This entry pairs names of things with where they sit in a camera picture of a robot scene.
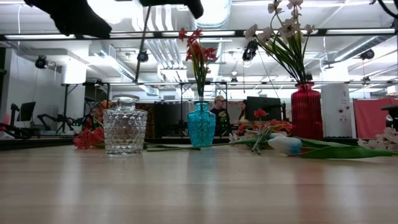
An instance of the glass vase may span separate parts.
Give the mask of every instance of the glass vase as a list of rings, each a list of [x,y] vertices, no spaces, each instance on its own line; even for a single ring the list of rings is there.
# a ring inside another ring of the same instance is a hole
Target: glass vase
[[[212,144],[216,129],[216,115],[208,111],[209,102],[195,102],[196,110],[188,114],[188,131],[193,146]]]
[[[292,94],[293,136],[307,139],[323,139],[321,94],[312,90],[313,83],[298,83],[298,91]]]
[[[116,95],[117,108],[105,110],[105,152],[110,156],[136,156],[144,148],[147,112],[136,109],[138,97]]]

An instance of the pink curtain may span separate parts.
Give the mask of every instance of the pink curtain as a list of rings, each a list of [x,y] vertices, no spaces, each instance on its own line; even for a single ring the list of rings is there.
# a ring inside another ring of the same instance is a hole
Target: pink curtain
[[[385,98],[380,100],[355,100],[355,121],[358,138],[374,139],[386,128],[388,111],[382,111],[383,106],[398,103],[397,100]]]

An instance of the man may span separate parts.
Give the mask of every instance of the man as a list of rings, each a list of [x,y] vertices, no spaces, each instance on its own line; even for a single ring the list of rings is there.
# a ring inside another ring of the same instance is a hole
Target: man
[[[224,131],[229,134],[229,114],[226,109],[224,109],[225,99],[223,96],[217,96],[214,99],[214,108],[210,110],[216,115],[216,136],[221,135]]]

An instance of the clear glass jar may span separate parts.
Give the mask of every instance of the clear glass jar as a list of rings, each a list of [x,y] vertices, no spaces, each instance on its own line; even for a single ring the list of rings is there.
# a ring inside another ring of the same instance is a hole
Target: clear glass jar
[[[105,152],[110,156],[136,156],[144,148],[147,112],[136,110],[137,96],[115,95],[117,108],[105,110]]]

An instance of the desk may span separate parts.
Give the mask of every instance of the desk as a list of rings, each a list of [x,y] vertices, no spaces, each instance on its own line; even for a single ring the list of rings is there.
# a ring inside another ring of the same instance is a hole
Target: desk
[[[110,158],[0,152],[0,223],[397,223],[398,157],[325,161],[237,147]]]

